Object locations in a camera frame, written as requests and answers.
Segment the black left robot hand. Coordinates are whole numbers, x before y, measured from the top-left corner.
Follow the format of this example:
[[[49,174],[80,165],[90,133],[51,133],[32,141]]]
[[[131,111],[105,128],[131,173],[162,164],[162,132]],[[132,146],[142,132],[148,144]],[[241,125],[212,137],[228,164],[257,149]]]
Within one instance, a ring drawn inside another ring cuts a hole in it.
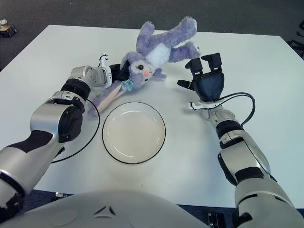
[[[128,60],[125,61],[125,63],[121,64],[114,64],[109,66],[112,73],[112,83],[115,81],[126,81],[130,77],[129,67],[130,62]]]

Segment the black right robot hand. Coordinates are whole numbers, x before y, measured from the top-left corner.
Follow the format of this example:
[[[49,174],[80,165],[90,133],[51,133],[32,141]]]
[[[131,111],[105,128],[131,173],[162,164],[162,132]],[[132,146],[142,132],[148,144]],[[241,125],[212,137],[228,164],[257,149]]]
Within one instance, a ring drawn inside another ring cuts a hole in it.
[[[203,73],[201,60],[208,62],[210,72]],[[191,71],[192,81],[178,80],[177,85],[195,91],[203,102],[215,102],[220,99],[224,88],[224,74],[221,65],[220,53],[191,59],[185,68]]]

